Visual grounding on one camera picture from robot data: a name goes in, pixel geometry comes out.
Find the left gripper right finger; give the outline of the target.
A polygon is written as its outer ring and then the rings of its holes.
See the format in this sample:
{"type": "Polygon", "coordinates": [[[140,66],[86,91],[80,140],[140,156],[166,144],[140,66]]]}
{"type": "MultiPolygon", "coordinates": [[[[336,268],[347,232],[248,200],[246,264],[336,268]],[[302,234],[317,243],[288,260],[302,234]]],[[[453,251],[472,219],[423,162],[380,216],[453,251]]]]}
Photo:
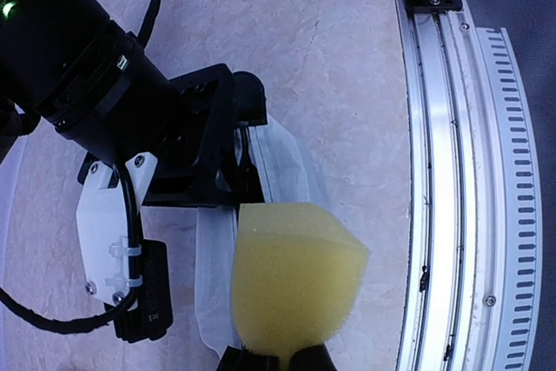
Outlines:
{"type": "Polygon", "coordinates": [[[324,343],[303,348],[292,355],[289,371],[336,371],[328,349],[324,343]]]}

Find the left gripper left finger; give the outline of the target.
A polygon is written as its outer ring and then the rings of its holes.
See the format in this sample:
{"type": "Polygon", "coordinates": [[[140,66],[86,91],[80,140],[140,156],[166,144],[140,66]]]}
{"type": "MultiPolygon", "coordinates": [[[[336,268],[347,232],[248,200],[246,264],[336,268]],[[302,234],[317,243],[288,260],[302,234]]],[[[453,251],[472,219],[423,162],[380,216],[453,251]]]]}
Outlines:
{"type": "Polygon", "coordinates": [[[228,346],[224,351],[216,371],[278,371],[279,359],[276,356],[254,354],[245,348],[228,346]]]}

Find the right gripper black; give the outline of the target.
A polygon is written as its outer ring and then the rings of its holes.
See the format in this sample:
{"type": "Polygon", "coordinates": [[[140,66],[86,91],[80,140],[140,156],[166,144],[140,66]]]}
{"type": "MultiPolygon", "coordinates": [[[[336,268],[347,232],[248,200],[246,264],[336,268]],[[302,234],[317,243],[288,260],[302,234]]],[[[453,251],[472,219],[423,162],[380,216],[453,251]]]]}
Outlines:
{"type": "Polygon", "coordinates": [[[248,130],[267,122],[264,86],[250,72],[217,64],[172,80],[149,75],[83,121],[79,143],[88,153],[77,180],[84,183],[102,158],[150,153],[157,163],[146,206],[264,202],[248,130]]]}

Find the white drawstring pouch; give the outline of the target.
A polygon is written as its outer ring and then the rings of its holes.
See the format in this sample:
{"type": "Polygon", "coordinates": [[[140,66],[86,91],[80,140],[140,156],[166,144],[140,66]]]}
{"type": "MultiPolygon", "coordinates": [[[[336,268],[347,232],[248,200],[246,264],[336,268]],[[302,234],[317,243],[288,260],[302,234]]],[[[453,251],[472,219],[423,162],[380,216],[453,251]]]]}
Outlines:
{"type": "MultiPolygon", "coordinates": [[[[266,202],[310,202],[330,208],[321,167],[301,140],[273,117],[248,129],[266,202]]],[[[241,340],[231,317],[231,278],[238,235],[236,212],[198,209],[195,229],[195,318],[203,344],[222,357],[241,340]]]]}

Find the yellow sponge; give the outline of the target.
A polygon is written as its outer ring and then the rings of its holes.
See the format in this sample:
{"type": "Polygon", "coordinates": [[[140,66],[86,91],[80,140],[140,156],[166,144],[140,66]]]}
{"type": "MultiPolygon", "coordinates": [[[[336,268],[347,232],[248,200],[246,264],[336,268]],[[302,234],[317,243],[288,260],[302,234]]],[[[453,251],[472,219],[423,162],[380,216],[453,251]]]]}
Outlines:
{"type": "Polygon", "coordinates": [[[331,339],[353,308],[368,258],[319,205],[241,205],[231,314],[242,345],[286,367],[297,352],[331,339]]]}

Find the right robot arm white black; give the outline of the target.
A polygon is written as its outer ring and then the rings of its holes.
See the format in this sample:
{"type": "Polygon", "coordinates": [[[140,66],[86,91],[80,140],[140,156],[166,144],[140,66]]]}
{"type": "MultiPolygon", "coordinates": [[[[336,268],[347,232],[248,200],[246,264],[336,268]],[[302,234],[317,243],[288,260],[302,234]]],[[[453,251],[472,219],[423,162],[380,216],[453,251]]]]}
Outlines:
{"type": "Polygon", "coordinates": [[[144,48],[160,0],[138,33],[97,0],[1,0],[1,97],[108,167],[153,156],[149,206],[262,202],[248,152],[250,126],[267,123],[258,77],[223,63],[168,79],[144,48]]]}

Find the front aluminium rail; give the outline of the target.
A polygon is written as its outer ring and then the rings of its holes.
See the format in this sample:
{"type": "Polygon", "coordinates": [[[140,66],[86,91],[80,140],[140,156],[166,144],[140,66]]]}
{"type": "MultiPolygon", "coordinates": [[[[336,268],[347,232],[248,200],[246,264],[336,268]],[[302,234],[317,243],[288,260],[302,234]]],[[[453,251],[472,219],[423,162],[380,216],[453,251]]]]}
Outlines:
{"type": "Polygon", "coordinates": [[[527,370],[539,319],[542,203],[532,118],[507,31],[395,0],[411,209],[399,370],[527,370]]]}

